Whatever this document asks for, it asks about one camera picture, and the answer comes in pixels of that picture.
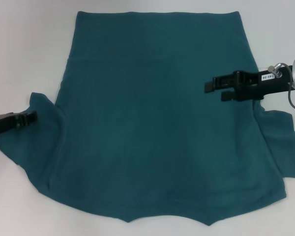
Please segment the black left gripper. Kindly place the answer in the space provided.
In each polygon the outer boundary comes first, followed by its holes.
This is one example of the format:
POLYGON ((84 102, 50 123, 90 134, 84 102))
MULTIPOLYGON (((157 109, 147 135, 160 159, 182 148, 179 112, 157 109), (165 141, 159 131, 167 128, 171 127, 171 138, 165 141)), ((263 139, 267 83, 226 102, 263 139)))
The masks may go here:
POLYGON ((0 134, 14 128, 29 126, 37 121, 37 111, 0 115, 0 134))

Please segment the teal blue shirt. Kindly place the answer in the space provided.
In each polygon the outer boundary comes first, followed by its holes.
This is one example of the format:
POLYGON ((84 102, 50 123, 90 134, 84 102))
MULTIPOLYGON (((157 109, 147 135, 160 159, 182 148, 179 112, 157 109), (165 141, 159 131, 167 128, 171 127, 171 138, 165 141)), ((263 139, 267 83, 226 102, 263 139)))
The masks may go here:
POLYGON ((0 150, 41 194, 125 222, 258 210, 295 178, 295 130, 288 113, 204 92, 237 69, 257 71, 239 12, 78 12, 56 101, 32 93, 38 120, 0 150))

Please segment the silver round connector plug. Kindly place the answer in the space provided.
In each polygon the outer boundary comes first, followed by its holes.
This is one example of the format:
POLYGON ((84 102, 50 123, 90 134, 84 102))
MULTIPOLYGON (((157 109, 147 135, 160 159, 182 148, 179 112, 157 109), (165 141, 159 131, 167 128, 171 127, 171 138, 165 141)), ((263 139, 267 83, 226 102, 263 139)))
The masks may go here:
POLYGON ((280 77, 282 77, 282 72, 280 71, 281 67, 282 67, 281 63, 278 63, 275 66, 269 66, 268 72, 273 74, 275 78, 280 78, 280 77))

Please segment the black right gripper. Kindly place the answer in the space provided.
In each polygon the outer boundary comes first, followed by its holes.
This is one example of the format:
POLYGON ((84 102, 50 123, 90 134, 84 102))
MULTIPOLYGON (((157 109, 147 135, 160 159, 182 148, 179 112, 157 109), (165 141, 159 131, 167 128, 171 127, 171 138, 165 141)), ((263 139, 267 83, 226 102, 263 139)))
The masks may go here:
POLYGON ((277 72, 280 77, 275 77, 269 71, 260 71, 258 73, 248 73, 241 71, 239 82, 236 82, 236 73, 213 77, 211 81, 205 83, 204 92, 210 93, 221 89, 234 89, 236 91, 223 91, 221 101, 245 101, 262 100, 265 95, 280 93, 289 90, 292 66, 282 66, 277 72))

